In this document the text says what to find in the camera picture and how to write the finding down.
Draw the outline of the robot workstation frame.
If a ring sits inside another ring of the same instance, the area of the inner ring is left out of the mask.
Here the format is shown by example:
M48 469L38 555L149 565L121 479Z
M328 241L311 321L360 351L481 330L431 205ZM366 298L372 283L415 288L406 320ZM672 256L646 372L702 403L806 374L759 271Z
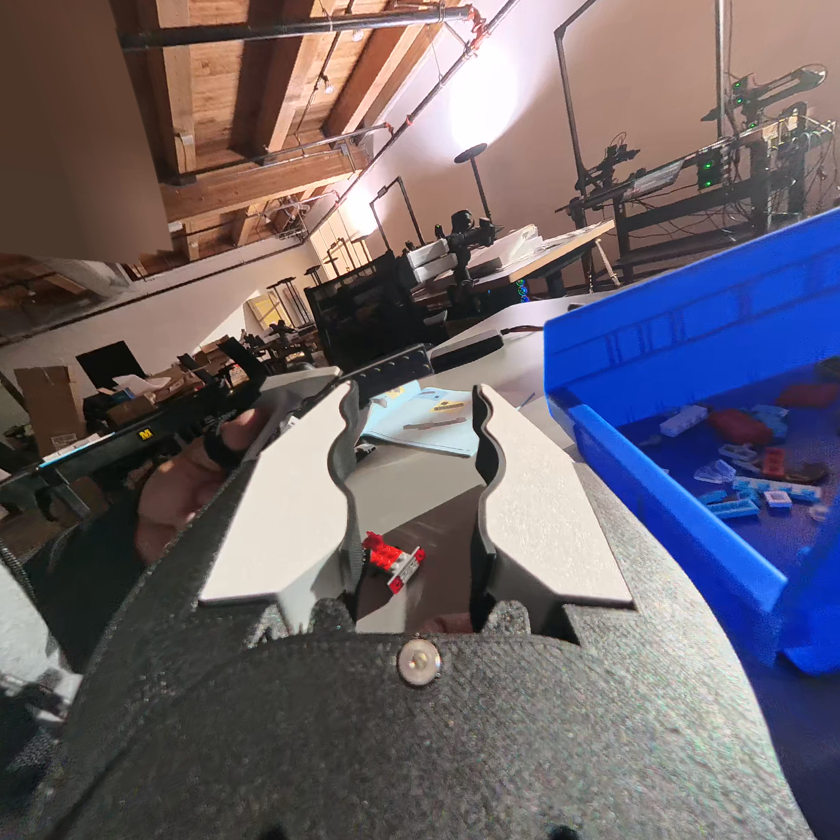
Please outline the robot workstation frame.
M716 138L617 177L616 169L640 150L619 133L598 163L584 163L564 49L570 27L594 5L583 2L553 32L575 173L573 195L554 212L582 230L588 213L612 210L617 258L605 267L611 282L629 285L802 221L809 195L826 176L824 158L837 150L838 121L813 117L804 98L825 83L828 68L811 62L763 83L750 74L735 77L728 65L732 2L714 2L716 101L701 121L714 123Z

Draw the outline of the black power strip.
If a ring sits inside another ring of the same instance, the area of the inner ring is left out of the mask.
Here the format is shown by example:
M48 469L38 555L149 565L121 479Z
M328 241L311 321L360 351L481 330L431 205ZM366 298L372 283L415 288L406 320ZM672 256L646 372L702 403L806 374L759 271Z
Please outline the black power strip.
M432 371L439 375L481 360L502 350L504 346L505 342L501 331L487 330L466 338L458 337L458 340L453 343L438 346L429 351L428 359Z

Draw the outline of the black workbench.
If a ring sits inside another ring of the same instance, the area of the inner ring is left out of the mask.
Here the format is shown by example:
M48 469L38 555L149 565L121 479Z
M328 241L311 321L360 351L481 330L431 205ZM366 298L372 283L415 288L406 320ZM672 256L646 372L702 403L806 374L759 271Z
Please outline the black workbench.
M66 452L47 456L31 472L29 490L24 494L29 508L48 522L57 522L61 509L72 518L84 518L89 505L72 488L78 480L96 480L104 494L119 491L128 474L146 460L176 454L212 427L250 407L264 381L264 377L252 377L227 391L221 385L209 385L191 395L177 396L115 431L93 435Z

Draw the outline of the small red brick assembly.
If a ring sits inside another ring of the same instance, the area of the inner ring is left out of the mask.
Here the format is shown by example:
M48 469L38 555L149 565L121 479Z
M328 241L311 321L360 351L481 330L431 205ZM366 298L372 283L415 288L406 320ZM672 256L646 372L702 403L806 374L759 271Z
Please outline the small red brick assembly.
M368 567L373 573L387 577L386 584L394 595L405 589L426 559L423 548L416 547L412 552L406 552L387 543L381 534L372 531L366 533L362 549Z

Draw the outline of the pile of loose toy bricks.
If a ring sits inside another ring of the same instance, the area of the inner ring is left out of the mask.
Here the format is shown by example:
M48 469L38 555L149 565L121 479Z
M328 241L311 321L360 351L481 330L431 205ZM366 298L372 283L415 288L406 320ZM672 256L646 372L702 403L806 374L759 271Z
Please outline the pile of loose toy bricks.
M824 523L838 491L838 357L683 406L626 436L730 524L800 513Z

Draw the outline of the blue plastic bin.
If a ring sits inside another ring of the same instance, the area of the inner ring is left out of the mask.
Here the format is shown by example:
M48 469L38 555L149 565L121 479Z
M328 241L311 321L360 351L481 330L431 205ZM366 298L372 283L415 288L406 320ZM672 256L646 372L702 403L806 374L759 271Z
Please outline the blue plastic bin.
M718 455L709 429L646 455L627 435L685 405L751 407L818 384L838 357L838 210L620 290L549 321L543 389L584 461L669 551L731 641L771 665L838 672L838 409L801 409L794 462L833 476L824 522L725 522L690 491Z

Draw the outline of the black round-base stand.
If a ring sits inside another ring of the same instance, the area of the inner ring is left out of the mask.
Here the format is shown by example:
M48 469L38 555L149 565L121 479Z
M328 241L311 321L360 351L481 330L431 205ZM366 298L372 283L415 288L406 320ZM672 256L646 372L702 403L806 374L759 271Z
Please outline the black round-base stand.
M493 223L493 216L487 201L486 191L481 181L480 172L477 164L477 159L487 151L488 143L481 142L470 146L468 149L461 151L454 158L454 163L457 165L469 164L476 182L476 189L479 199L484 210L484 217L488 222Z

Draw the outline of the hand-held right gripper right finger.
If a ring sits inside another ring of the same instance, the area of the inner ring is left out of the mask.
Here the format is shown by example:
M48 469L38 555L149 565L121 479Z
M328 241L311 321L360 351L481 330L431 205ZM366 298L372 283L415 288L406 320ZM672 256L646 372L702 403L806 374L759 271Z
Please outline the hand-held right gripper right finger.
M566 609L632 611L634 597L561 446L487 384L472 392L485 482L471 539L471 625L517 602L530 631L574 636Z

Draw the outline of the grey toy brick plate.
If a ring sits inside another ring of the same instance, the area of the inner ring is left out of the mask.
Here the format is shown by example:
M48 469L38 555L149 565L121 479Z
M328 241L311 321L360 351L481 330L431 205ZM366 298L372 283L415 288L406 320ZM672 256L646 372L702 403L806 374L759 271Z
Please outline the grey toy brick plate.
M433 373L425 344L416 344L349 374L362 402Z

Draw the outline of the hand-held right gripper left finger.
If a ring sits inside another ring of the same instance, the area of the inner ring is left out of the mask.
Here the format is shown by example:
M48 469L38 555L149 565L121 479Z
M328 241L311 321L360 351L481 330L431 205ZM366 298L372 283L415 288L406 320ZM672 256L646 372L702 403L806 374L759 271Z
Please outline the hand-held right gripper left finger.
M356 467L360 396L337 380L287 415L278 435L243 462L246 482L201 606L266 602L290 634L321 599L356 589L364 565L347 479Z

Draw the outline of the grey desk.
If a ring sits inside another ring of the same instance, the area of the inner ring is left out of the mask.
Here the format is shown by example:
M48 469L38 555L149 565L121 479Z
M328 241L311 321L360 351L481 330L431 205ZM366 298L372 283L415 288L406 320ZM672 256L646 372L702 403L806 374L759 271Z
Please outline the grey desk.
M764 668L735 650L690 579L549 413L538 333L424 380L491 385L564 448L636 596L634 611L569 607L580 645L538 638L516 659L444 657L444 706L389 743L412 763L391 837L838 838L838 678Z

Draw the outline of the black flat screen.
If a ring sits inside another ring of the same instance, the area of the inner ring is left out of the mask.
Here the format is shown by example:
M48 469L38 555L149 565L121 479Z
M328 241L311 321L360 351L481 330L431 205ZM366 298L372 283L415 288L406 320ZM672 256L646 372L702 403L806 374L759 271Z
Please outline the black flat screen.
M136 375L141 379L147 376L143 366L124 341L81 353L76 356L76 361L97 390L114 390L119 376Z

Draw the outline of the light blue instruction booklet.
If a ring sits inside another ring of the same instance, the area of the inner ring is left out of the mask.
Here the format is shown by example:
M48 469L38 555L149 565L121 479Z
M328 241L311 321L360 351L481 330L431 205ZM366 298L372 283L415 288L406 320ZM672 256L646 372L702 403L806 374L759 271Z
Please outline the light blue instruction booklet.
M372 397L361 436L374 442L471 458L479 446L472 408L471 392L408 382Z

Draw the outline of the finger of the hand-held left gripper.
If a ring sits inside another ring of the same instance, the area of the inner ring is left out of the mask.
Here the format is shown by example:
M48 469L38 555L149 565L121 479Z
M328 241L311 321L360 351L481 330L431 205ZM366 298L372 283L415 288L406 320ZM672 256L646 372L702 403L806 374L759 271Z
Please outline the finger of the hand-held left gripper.
M339 367L331 366L269 375L262 384L262 413L268 419L281 420L341 374Z

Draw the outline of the tall cardboard box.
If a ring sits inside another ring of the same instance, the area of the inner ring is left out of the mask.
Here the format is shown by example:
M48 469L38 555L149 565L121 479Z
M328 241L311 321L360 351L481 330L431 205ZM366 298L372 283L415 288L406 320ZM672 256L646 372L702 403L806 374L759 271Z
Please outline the tall cardboard box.
M40 456L88 436L74 374L65 365L15 369Z

